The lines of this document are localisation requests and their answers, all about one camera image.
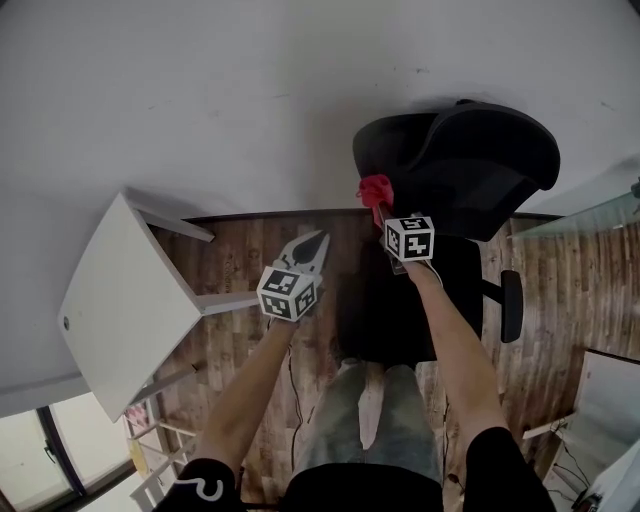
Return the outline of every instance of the window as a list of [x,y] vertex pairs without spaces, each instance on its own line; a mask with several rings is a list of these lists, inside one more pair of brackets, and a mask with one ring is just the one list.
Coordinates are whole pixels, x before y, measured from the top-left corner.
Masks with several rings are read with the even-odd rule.
[[17,511],[77,510],[135,473],[92,393],[0,419],[0,490]]

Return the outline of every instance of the black office chair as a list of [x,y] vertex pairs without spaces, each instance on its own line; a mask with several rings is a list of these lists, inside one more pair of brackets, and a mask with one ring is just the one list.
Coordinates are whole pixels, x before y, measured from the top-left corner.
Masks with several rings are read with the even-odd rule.
[[[502,341],[516,340],[523,320],[520,276],[505,270],[501,286],[484,281],[480,250],[471,240],[489,241],[534,192],[553,187],[560,168],[553,136],[516,110],[461,101],[440,113],[370,123],[356,134],[353,153],[361,178],[389,178],[396,217],[431,217],[437,233],[432,264],[478,336],[484,294],[502,305]],[[360,260],[359,272],[339,291],[341,343],[349,340],[365,359],[387,364],[434,360],[408,277],[393,275],[376,241],[363,246]]]

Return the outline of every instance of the black t-shirt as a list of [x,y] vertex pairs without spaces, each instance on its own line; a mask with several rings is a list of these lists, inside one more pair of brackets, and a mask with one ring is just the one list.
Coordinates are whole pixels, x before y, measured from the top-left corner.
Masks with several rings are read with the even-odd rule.
[[[282,512],[367,508],[442,511],[442,489],[433,480],[406,469],[376,464],[325,464],[301,472],[289,484]],[[173,510],[244,511],[231,469],[221,462],[190,462],[179,481],[156,507]],[[464,511],[553,512],[542,483],[525,463],[511,433],[491,428],[479,434],[467,452]]]

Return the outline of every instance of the baseboard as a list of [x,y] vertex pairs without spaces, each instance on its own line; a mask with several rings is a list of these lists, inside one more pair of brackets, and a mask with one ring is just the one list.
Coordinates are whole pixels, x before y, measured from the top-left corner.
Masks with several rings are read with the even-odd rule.
[[[233,220],[255,220],[255,219],[281,219],[296,217],[332,217],[336,215],[352,215],[367,216],[371,215],[370,208],[336,208],[326,210],[293,210],[284,212],[258,212],[258,213],[239,213],[235,215],[215,215],[211,217],[196,217],[192,219],[184,219],[192,224],[209,224],[211,222],[233,221]],[[546,215],[544,213],[514,213],[513,219],[529,219],[551,222],[562,218],[561,215]]]

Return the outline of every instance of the black sleeve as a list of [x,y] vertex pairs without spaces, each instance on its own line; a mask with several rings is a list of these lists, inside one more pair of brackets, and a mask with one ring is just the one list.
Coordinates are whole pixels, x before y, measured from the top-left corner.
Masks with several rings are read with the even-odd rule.
[[242,511],[234,484],[233,471],[226,464],[211,459],[193,460],[185,466],[154,512]]
[[464,512],[555,512],[549,493],[505,428],[478,434],[467,451]]

